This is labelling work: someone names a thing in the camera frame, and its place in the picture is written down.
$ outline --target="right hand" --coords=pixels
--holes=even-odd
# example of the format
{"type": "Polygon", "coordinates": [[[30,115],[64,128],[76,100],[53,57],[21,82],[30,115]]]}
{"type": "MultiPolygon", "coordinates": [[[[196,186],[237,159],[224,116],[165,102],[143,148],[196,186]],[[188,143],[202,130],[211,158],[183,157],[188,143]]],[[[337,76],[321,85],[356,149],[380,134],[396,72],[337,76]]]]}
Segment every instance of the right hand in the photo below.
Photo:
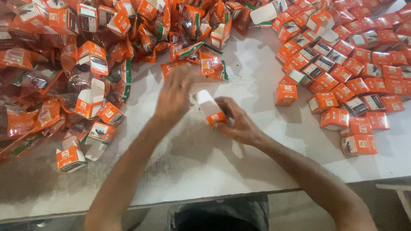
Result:
{"type": "Polygon", "coordinates": [[[234,120],[234,127],[228,127],[223,123],[215,123],[215,127],[232,139],[251,146],[258,146],[267,135],[262,132],[251,120],[248,114],[238,106],[233,98],[218,97],[215,99],[225,116],[234,120]]]}

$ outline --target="floor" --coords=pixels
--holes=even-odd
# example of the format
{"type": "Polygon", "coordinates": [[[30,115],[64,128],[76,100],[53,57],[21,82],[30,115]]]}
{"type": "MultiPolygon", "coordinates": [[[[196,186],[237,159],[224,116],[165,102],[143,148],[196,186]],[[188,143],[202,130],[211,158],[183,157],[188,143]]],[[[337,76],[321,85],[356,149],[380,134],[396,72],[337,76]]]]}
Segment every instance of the floor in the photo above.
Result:
{"type": "MultiPolygon", "coordinates": [[[[375,187],[376,183],[411,185],[411,178],[361,182],[350,185],[368,205],[379,230],[411,231],[410,221],[395,191],[377,189],[375,187]]],[[[268,195],[268,202],[270,206],[270,230],[335,230],[331,216],[316,205],[303,191],[270,194],[268,195]]],[[[124,231],[127,231],[136,222],[141,222],[141,225],[134,231],[164,230],[168,210],[169,206],[130,210],[123,221],[124,231]]],[[[84,216],[55,218],[47,222],[45,227],[19,224],[6,228],[3,225],[0,226],[0,231],[82,231],[84,216]]]]}

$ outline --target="person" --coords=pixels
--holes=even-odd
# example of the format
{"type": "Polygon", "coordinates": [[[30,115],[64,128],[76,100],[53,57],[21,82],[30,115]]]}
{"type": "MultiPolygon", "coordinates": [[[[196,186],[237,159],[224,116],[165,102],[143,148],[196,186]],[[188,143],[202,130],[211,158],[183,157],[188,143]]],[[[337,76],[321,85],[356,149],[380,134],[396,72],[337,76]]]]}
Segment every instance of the person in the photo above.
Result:
{"type": "MultiPolygon", "coordinates": [[[[193,78],[189,65],[178,66],[168,75],[160,91],[154,115],[128,150],[121,156],[96,195],[85,219],[87,231],[122,230],[121,218],[129,207],[142,179],[144,166],[162,138],[189,110],[189,91],[193,78]]],[[[277,162],[299,186],[334,219],[338,231],[375,231],[366,204],[336,176],[315,161],[283,146],[262,132],[232,98],[215,101],[234,126],[216,124],[216,129],[237,142],[251,145],[277,162]]],[[[263,231],[255,222],[227,215],[204,214],[185,218],[177,230],[263,231]]]]}

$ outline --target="hand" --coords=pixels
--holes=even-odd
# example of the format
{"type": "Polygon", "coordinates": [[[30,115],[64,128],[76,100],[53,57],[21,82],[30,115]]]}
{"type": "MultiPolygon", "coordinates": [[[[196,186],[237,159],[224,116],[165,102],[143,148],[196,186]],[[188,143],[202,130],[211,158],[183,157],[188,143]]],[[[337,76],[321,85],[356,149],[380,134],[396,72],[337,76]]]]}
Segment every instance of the hand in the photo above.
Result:
{"type": "Polygon", "coordinates": [[[172,128],[188,111],[189,92],[193,78],[189,75],[192,65],[177,66],[164,81],[153,118],[172,128]]]}
{"type": "Polygon", "coordinates": [[[251,120],[248,114],[229,97],[218,97],[215,99],[218,106],[223,110],[227,118],[234,119],[234,128],[223,123],[215,123],[217,129],[232,139],[247,145],[256,147],[267,135],[262,132],[251,120]]]}

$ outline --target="pile of packets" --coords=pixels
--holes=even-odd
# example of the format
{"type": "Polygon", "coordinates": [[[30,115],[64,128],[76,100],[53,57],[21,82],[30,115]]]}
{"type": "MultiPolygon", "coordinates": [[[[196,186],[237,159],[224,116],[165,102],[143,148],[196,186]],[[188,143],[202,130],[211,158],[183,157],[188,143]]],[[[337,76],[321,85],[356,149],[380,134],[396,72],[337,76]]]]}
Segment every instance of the pile of packets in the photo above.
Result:
{"type": "Polygon", "coordinates": [[[346,155],[377,154],[372,130],[390,129],[386,113],[411,99],[411,3],[372,20],[390,0],[298,0],[272,21],[284,43],[286,72],[275,104],[289,106],[308,88],[320,126],[341,133],[346,155]]]}
{"type": "Polygon", "coordinates": [[[71,172],[84,166],[86,158],[97,160],[115,138],[116,126],[125,118],[119,108],[130,96],[132,62],[155,62],[169,49],[171,62],[161,65],[165,78],[176,66],[191,62],[209,79],[228,80],[225,63],[218,57],[231,27],[242,35],[259,27],[252,23],[251,12],[269,3],[5,4],[12,13],[0,16],[0,162],[59,134],[63,151],[57,150],[58,169],[71,172]]]}

